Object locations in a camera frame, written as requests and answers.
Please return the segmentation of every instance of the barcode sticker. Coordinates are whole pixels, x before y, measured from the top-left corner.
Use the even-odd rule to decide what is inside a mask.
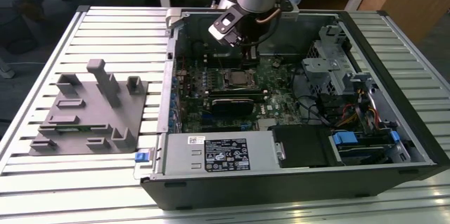
[[[205,144],[205,136],[189,136],[189,144]]]

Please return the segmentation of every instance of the metal slotted platform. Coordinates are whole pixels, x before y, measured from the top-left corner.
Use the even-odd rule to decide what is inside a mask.
[[[59,89],[60,73],[86,72],[90,59],[104,59],[116,79],[150,81],[139,148],[155,145],[158,105],[166,60],[166,9],[91,7],[76,13],[31,94],[0,142],[0,222],[3,223],[448,223],[450,171],[414,181],[377,197],[263,206],[160,210],[134,179],[134,154],[28,156]],[[390,19],[351,14],[393,77],[450,153],[450,88]],[[362,69],[366,66],[358,60]]]

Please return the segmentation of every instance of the power supply label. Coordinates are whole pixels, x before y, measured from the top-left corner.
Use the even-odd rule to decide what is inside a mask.
[[[247,139],[205,140],[205,170],[250,170]]]

